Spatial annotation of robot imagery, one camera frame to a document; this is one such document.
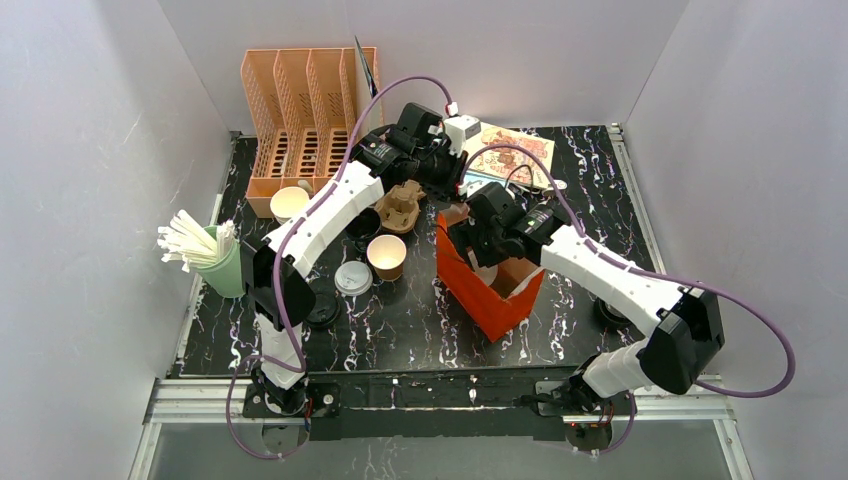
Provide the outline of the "brown pulp cup carrier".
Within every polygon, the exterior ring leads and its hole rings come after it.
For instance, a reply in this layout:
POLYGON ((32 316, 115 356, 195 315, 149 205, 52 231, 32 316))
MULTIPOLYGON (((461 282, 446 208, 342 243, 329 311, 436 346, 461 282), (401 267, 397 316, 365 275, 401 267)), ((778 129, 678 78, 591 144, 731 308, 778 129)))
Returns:
POLYGON ((414 180, 392 187, 374 205, 382 228, 397 235, 410 232, 421 212, 419 202, 425 196, 421 185, 414 180))

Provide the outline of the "orange paper bag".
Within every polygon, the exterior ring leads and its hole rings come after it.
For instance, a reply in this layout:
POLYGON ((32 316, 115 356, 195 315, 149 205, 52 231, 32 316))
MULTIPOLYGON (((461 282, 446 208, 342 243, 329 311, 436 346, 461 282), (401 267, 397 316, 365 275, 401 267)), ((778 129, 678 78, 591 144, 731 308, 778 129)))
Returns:
POLYGON ((437 276, 486 338, 495 342, 531 314, 544 269, 524 259, 510 258, 498 264, 497 279, 485 285, 475 274, 479 266, 466 264, 446 233, 449 226, 467 218, 468 208, 458 204, 437 214, 437 276))

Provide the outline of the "kraft paper cup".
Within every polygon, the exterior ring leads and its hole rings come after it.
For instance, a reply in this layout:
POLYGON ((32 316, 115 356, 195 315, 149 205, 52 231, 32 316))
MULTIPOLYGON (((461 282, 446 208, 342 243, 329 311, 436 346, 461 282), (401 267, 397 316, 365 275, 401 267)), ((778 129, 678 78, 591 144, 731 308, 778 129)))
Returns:
POLYGON ((475 274, 481 279, 485 285, 491 285, 499 274, 499 266, 479 267, 475 274))
POLYGON ((396 281, 403 274, 407 247, 398 236, 380 235, 369 243, 366 257, 380 279, 396 281))

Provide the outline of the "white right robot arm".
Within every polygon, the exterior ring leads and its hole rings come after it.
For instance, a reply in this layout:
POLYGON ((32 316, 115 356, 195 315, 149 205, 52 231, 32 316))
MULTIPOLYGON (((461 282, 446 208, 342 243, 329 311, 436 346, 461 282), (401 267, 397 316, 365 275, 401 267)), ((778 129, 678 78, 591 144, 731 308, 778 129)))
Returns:
POLYGON ((634 264, 580 232, 561 203, 525 209, 503 186, 490 183, 467 205, 468 217, 446 229, 465 262, 491 267, 528 260, 578 283, 643 334, 642 341, 581 365, 569 380, 573 400, 592 405, 647 386, 682 395, 723 346, 715 295, 638 274, 634 264))

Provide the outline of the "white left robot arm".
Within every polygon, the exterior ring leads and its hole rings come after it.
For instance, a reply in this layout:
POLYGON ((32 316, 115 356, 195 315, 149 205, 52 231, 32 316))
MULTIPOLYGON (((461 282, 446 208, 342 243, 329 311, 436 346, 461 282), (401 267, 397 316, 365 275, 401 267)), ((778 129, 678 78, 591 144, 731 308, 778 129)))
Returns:
POLYGON ((290 390, 306 374, 301 324, 316 302, 306 278, 326 248, 407 181, 435 199, 459 201, 465 144, 480 131, 476 117, 443 118, 410 102, 396 123, 350 147, 339 171, 292 218, 263 238, 242 240, 242 277, 260 326, 262 385, 290 390))

